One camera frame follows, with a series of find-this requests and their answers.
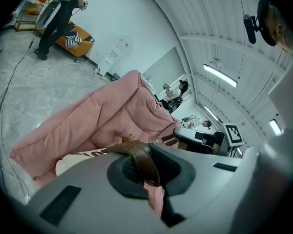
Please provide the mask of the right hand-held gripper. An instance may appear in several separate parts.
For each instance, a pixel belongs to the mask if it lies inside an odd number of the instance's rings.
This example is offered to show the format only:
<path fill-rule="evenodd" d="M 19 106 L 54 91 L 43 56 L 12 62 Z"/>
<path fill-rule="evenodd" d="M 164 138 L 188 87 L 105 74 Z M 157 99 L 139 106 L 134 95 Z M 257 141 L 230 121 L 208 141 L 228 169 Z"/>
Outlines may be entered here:
<path fill-rule="evenodd" d="M 213 134 L 204 134 L 196 130 L 178 127 L 173 135 L 186 150 L 195 153 L 211 153 L 218 156 L 235 156 L 244 140 L 236 124 L 223 123 Z"/>

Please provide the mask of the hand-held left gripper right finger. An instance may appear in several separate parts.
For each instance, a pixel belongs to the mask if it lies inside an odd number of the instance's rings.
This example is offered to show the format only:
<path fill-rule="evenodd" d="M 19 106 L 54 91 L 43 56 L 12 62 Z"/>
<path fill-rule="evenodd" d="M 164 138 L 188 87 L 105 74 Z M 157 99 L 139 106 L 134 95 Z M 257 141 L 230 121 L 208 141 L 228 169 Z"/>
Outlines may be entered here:
<path fill-rule="evenodd" d="M 234 194 L 231 180 L 240 158 L 213 156 L 150 144 L 165 190 L 163 216 L 187 219 L 231 219 Z"/>

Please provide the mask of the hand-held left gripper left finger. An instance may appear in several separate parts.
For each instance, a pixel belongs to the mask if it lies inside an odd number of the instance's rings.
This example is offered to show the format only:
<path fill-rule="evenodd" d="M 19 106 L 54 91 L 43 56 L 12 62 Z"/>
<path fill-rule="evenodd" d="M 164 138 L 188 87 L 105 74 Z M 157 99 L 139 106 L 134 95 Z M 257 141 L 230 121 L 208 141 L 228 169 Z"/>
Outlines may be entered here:
<path fill-rule="evenodd" d="M 27 208 L 49 224 L 46 213 L 59 209 L 49 205 L 66 187 L 79 192 L 55 225 L 69 234 L 159 234 L 166 224 L 154 213 L 148 199 L 130 198 L 119 193 L 108 181 L 110 164 L 120 154 L 86 159 L 39 189 Z"/>

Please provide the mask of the white printed strap bag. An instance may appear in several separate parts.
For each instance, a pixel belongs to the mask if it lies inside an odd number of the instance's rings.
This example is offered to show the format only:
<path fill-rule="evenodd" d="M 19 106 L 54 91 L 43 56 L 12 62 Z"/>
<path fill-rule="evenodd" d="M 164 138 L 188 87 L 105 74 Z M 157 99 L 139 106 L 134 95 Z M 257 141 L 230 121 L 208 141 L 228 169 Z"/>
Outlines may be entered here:
<path fill-rule="evenodd" d="M 131 157 L 138 173 L 150 186 L 161 186 L 160 175 L 155 162 L 151 156 L 151 149 L 148 144 L 135 140 L 133 136 L 126 135 L 122 143 L 114 146 L 69 154 L 60 159 L 56 164 L 56 175 L 60 175 L 75 164 L 93 157 L 99 157 L 108 153 L 119 153 Z"/>

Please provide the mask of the pink jacket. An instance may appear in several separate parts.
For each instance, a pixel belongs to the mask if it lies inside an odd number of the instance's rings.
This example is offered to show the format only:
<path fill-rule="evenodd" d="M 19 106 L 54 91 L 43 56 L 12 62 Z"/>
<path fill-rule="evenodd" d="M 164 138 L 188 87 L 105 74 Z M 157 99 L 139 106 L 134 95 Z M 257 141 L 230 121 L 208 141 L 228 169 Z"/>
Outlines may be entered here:
<path fill-rule="evenodd" d="M 67 155 L 99 152 L 126 136 L 147 143 L 179 126 L 133 70 L 58 111 L 20 140 L 10 157 L 44 186 Z"/>

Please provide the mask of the person's left forearm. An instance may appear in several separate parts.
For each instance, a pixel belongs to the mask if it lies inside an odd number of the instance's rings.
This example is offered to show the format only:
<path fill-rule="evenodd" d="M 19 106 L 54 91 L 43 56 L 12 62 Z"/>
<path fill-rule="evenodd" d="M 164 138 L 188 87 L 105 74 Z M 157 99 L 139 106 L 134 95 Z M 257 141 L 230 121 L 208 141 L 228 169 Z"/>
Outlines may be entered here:
<path fill-rule="evenodd" d="M 236 234 L 290 234 L 293 228 L 293 65 L 269 92 L 284 129 L 263 145 L 235 213 Z"/>

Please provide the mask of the long ceiling light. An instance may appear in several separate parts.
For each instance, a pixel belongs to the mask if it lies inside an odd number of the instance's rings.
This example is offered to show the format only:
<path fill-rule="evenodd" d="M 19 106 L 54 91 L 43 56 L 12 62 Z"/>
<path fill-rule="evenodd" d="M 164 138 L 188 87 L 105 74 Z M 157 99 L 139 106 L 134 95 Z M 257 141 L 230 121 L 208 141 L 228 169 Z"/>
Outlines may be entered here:
<path fill-rule="evenodd" d="M 215 120 L 215 121 L 219 121 L 219 116 L 214 113 L 208 106 L 204 106 L 204 109 L 212 116 L 212 118 Z"/>
<path fill-rule="evenodd" d="M 207 72 L 219 77 L 220 79 L 222 79 L 223 81 L 225 81 L 226 83 L 230 84 L 232 87 L 236 87 L 238 82 L 236 80 L 234 80 L 233 78 L 229 77 L 228 75 L 226 75 L 225 73 L 204 64 L 203 65 L 204 70 L 206 70 Z"/>
<path fill-rule="evenodd" d="M 278 124 L 278 122 L 275 120 L 275 119 L 272 119 L 270 122 L 269 122 L 269 125 L 271 127 L 271 129 L 273 130 L 274 134 L 276 136 L 279 136 L 282 134 L 282 130 Z"/>

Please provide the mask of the grey window blind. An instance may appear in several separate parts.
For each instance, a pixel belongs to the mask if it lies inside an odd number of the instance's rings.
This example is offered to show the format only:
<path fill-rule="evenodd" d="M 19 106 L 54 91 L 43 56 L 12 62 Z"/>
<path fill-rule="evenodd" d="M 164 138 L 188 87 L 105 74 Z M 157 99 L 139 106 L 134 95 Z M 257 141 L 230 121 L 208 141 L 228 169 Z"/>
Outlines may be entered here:
<path fill-rule="evenodd" d="M 151 77 L 153 86 L 162 86 L 164 83 L 172 84 L 185 73 L 176 48 L 172 48 L 156 62 L 154 62 L 143 76 Z"/>

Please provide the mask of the white standing board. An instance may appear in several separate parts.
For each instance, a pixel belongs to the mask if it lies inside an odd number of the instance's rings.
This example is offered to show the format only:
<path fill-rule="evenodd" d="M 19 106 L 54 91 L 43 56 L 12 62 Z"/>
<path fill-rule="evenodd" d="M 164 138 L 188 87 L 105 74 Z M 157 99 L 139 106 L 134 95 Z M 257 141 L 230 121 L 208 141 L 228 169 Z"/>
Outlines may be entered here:
<path fill-rule="evenodd" d="M 105 76 L 116 71 L 119 62 L 131 51 L 132 45 L 133 38 L 129 35 L 125 35 L 112 45 L 98 64 L 99 74 Z"/>

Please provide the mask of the orange couch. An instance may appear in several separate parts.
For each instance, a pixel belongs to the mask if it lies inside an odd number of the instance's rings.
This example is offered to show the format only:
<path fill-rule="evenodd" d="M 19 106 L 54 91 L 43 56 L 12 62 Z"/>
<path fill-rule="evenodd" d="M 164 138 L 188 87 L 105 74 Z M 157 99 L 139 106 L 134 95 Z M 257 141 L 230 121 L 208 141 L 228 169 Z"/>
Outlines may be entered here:
<path fill-rule="evenodd" d="M 68 37 L 70 35 L 74 35 L 74 33 L 78 34 L 78 37 L 81 39 L 81 43 L 77 43 L 75 46 L 69 46 L 66 47 L 66 40 L 67 38 L 65 36 L 61 36 L 57 41 L 56 44 L 63 49 L 66 49 L 69 53 L 71 53 L 73 56 L 82 57 L 88 54 L 88 52 L 91 50 L 93 44 L 94 44 L 94 38 L 84 29 L 77 26 L 72 21 L 69 21 L 65 33 L 68 33 Z"/>

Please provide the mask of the striped pillow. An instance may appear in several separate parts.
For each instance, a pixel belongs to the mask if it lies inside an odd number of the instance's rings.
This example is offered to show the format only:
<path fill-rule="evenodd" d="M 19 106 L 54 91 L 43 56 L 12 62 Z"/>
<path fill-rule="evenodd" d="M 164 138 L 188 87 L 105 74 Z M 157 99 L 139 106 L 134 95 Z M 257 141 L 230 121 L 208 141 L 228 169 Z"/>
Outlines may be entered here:
<path fill-rule="evenodd" d="M 82 39 L 79 36 L 79 33 L 76 31 L 68 32 L 64 35 L 65 37 L 65 48 L 70 49 L 82 43 Z"/>

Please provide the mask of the gold frame side table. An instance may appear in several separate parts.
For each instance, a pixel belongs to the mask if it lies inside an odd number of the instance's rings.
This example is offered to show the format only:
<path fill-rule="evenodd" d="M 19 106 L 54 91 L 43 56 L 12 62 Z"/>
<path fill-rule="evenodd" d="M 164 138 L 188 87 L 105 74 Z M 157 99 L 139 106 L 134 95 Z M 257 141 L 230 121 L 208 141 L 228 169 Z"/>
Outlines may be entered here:
<path fill-rule="evenodd" d="M 42 6 L 39 6 L 34 2 L 27 1 L 16 19 L 14 25 L 15 31 L 35 31 L 37 29 L 37 23 L 42 9 Z"/>

